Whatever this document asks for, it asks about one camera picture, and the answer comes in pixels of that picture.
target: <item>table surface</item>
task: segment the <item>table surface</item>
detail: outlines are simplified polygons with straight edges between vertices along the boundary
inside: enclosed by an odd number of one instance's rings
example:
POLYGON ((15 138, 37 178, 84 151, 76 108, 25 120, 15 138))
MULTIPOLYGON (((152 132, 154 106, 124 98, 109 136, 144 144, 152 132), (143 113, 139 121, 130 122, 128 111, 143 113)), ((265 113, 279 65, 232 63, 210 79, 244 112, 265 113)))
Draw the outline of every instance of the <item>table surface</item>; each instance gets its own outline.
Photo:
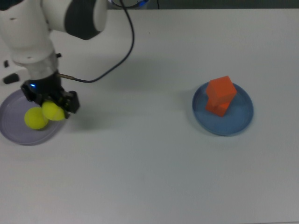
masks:
MULTIPOLYGON (((299 10, 130 14, 136 45, 125 64, 94 84, 63 81, 81 108, 59 134, 34 147, 0 137, 0 224, 299 221, 299 10), (255 107, 234 137, 192 115, 196 89, 226 75, 255 107)), ((122 11, 90 41, 51 38, 61 73, 85 79, 131 41, 122 11)), ((19 86, 1 87, 1 102, 19 86)))

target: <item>stacked blocks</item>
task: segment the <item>stacked blocks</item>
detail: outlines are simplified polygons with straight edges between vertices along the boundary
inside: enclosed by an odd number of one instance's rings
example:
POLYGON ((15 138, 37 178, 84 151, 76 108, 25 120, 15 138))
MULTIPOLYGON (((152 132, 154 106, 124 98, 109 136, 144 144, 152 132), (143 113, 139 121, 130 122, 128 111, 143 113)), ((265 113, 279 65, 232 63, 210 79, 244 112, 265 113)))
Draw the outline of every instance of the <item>stacked blocks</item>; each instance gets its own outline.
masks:
POLYGON ((211 80, 206 88, 206 94, 209 97, 206 110, 223 117, 237 90, 230 78, 225 76, 211 80))

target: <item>black wire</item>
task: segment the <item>black wire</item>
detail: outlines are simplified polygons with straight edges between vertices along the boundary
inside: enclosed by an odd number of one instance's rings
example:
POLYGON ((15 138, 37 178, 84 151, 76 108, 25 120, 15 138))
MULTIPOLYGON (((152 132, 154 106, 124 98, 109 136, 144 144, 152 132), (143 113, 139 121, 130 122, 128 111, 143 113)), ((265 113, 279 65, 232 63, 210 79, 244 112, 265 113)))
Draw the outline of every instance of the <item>black wire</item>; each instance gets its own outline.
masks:
POLYGON ((130 56, 132 50, 133 50, 133 47, 134 47, 134 43, 135 43, 135 32, 134 32, 134 26, 133 26, 133 23, 132 23, 132 20, 130 18, 130 15, 127 11, 127 8, 126 6, 124 5, 123 3, 123 0, 120 0, 121 2, 121 6, 123 8, 123 10, 125 11, 125 14, 128 18, 128 21, 130 23, 130 27, 131 27, 131 31, 132 31, 132 43, 131 43, 131 47, 130 47, 130 50, 128 51, 128 53, 126 54, 126 56, 120 61, 118 62, 115 66, 113 66, 111 69, 109 69, 108 71, 106 71, 103 75, 101 75, 100 77, 96 78, 96 79, 93 79, 93 80, 83 80, 83 79, 79 79, 79 78, 72 78, 72 80, 74 81, 77 81, 77 82, 82 82, 82 83, 94 83, 96 81, 99 81, 100 79, 102 79, 103 77, 105 77, 107 74, 109 74, 111 71, 113 71, 114 69, 116 69, 118 66, 120 66, 124 61, 126 61, 126 59, 130 56))

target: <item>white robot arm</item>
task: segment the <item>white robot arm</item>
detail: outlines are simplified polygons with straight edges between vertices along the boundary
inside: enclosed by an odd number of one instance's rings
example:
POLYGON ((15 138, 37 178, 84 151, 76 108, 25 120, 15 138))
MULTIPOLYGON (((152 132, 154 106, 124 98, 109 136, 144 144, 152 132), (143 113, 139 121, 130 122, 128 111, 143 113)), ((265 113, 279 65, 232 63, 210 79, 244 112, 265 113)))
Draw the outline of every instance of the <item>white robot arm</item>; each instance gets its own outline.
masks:
POLYGON ((52 100, 66 112, 79 108, 76 92, 61 87, 58 60, 49 33, 66 32, 88 40, 103 31, 106 0, 0 0, 0 35, 12 61, 27 69, 22 85, 29 101, 52 100))

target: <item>yellow ball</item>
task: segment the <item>yellow ball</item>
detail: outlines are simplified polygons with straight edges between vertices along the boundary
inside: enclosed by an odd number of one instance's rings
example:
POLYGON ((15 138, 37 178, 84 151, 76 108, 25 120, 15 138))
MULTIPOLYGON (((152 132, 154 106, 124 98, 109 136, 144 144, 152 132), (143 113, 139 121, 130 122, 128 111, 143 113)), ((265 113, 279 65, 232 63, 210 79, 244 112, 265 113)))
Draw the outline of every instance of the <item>yellow ball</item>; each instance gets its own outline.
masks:
POLYGON ((25 124, 31 129, 38 130, 44 128, 49 120, 43 116, 40 107, 33 107, 29 109, 24 116, 25 124))
POLYGON ((52 101, 46 101, 42 105, 43 115, 49 120, 60 121, 65 119, 64 111, 52 101))

